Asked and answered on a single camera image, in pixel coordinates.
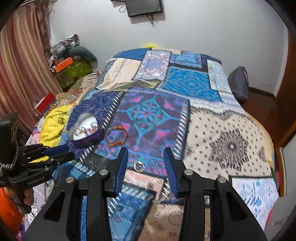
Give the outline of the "person's left hand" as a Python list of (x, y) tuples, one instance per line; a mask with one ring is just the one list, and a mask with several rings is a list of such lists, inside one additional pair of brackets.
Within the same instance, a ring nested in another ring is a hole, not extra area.
[(24, 204), (26, 204), (27, 206), (32, 206), (34, 203), (34, 190), (32, 188), (29, 188), (23, 193), (25, 196), (23, 199)]

